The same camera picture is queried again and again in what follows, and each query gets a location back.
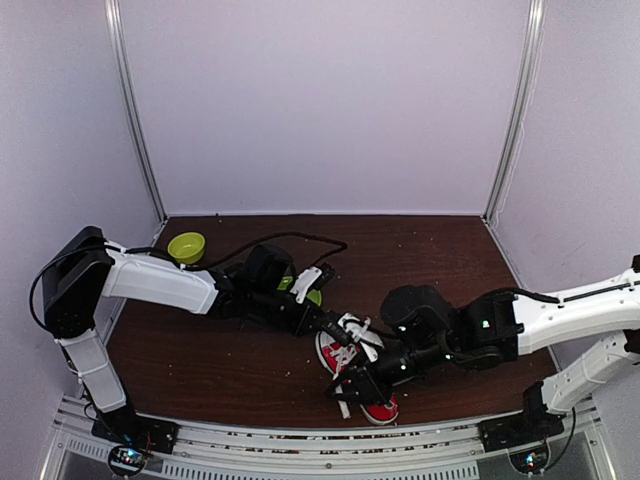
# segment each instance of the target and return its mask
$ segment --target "vertical metal post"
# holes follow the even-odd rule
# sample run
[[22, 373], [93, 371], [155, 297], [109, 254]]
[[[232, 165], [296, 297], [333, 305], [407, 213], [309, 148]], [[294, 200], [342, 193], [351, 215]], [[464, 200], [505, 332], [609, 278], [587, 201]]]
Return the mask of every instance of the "vertical metal post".
[[493, 183], [491, 196], [484, 218], [489, 226], [494, 224], [496, 213], [506, 182], [509, 179], [509, 170], [515, 149], [518, 145], [524, 111], [531, 95], [531, 83], [538, 61], [540, 41], [542, 38], [542, 23], [544, 17], [545, 0], [531, 0], [529, 5], [529, 23], [522, 51], [522, 63], [520, 65], [520, 77], [516, 89], [516, 96], [511, 111], [511, 119], [507, 129], [500, 164]]
[[120, 74], [120, 84], [127, 112], [129, 130], [131, 131], [136, 155], [138, 157], [138, 162], [140, 163], [140, 169], [142, 170], [142, 176], [147, 187], [147, 191], [149, 192], [153, 203], [153, 208], [158, 220], [163, 222], [167, 218], [167, 215], [162, 204], [162, 199], [160, 198], [158, 184], [149, 160], [149, 152], [147, 151], [147, 145], [142, 133], [142, 125], [140, 123], [140, 113], [138, 112], [136, 99], [133, 94], [131, 72], [129, 70], [129, 61], [127, 59], [124, 33], [122, 30], [122, 19], [120, 17], [120, 2], [119, 0], [105, 0], [105, 7], [111, 43], [116, 56], [118, 73]]

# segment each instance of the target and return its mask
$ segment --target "wood grain surface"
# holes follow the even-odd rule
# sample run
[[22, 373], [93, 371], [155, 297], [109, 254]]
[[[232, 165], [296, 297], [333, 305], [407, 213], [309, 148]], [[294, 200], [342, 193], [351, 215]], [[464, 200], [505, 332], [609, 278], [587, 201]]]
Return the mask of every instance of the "wood grain surface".
[[[400, 285], [435, 285], [456, 306], [515, 285], [475, 217], [177, 217], [169, 221], [159, 246], [179, 233], [198, 231], [207, 239], [211, 259], [284, 230], [348, 242], [346, 252], [330, 259], [337, 273], [323, 289], [323, 307], [378, 323], [382, 300]], [[294, 256], [298, 270], [326, 249], [299, 239], [273, 243]], [[323, 396], [330, 375], [316, 358], [312, 336], [294, 338], [251, 323], [240, 327], [237, 320], [215, 321], [129, 301], [108, 349], [142, 412], [266, 427], [369, 425], [355, 409], [350, 420], [343, 420], [337, 404]], [[484, 372], [443, 365], [397, 387], [398, 424], [517, 410], [523, 390], [553, 373], [546, 350]]]

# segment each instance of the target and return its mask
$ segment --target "yellow-green bowl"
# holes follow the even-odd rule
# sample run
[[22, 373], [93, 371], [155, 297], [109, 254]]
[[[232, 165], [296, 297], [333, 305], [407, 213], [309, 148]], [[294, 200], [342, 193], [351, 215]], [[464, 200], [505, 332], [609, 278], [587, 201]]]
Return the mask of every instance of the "yellow-green bowl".
[[[287, 290], [291, 282], [293, 282], [293, 277], [282, 277], [280, 285], [278, 285], [278, 290]], [[322, 292], [320, 290], [309, 290], [309, 292], [307, 293], [307, 298], [319, 307], [322, 306]]]
[[205, 240], [197, 232], [187, 232], [175, 237], [169, 242], [169, 255], [178, 262], [192, 265], [204, 255]]

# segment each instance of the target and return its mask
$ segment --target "white wall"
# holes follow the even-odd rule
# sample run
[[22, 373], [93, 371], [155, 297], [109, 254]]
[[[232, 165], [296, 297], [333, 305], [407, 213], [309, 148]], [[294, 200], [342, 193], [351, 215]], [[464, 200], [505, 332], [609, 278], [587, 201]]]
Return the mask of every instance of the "white wall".
[[75, 390], [27, 310], [38, 269], [87, 224], [123, 243], [156, 228], [126, 127], [104, 4], [0, 3], [0, 477], [32, 479]]
[[[640, 253], [640, 3], [548, 2], [524, 140], [497, 231], [529, 288], [613, 276]], [[589, 342], [556, 349], [563, 364]], [[640, 372], [595, 399], [624, 479], [640, 455]]]
[[527, 0], [123, 2], [169, 213], [481, 213]]

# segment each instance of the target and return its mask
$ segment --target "red sneaker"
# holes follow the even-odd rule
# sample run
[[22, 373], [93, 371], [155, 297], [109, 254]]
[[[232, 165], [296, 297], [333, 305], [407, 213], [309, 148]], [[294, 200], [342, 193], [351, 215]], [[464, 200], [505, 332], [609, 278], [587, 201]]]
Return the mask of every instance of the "red sneaker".
[[[366, 335], [369, 341], [373, 341], [373, 343], [382, 343], [380, 337], [375, 333], [367, 332]], [[318, 353], [318, 359], [322, 366], [335, 376], [344, 370], [349, 362], [360, 352], [360, 347], [357, 345], [343, 347], [329, 334], [325, 332], [318, 332], [316, 335], [316, 352]], [[360, 405], [360, 408], [367, 420], [374, 425], [387, 425], [398, 418], [398, 401], [396, 400], [395, 395], [391, 397], [391, 401], [387, 405]]]

